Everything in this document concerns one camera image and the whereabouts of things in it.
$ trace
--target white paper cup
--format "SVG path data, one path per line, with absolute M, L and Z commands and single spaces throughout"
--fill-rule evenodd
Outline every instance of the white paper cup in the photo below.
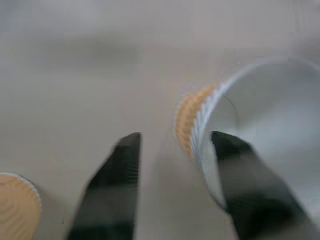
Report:
M 216 202 L 226 207 L 211 131 L 252 144 L 313 217 L 320 216 L 320 71 L 301 59 L 250 65 L 212 89 L 197 107 L 190 155 Z

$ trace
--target paper cup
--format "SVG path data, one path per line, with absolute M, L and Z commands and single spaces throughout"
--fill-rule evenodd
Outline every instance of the paper cup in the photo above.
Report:
M 0 172 L 0 239 L 32 240 L 41 212 L 39 193 L 28 180 Z
M 232 134 L 252 144 L 306 211 L 312 217 L 319 216 L 318 68 L 300 59 L 269 58 L 212 88 L 203 99 L 190 108 L 193 119 L 186 121 L 185 131 L 176 130 L 176 134 L 180 133 L 181 145 L 194 159 L 216 202 L 226 207 L 211 131 Z M 181 112 L 187 112 L 186 105 L 182 103 Z

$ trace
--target table surface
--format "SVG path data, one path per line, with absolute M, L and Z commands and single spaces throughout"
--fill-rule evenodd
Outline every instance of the table surface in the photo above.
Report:
M 173 136 L 181 96 L 257 58 L 320 63 L 312 0 L 26 0 L 0 15 L 0 169 L 39 189 L 61 240 L 117 140 L 142 133 L 136 239 L 233 240 Z

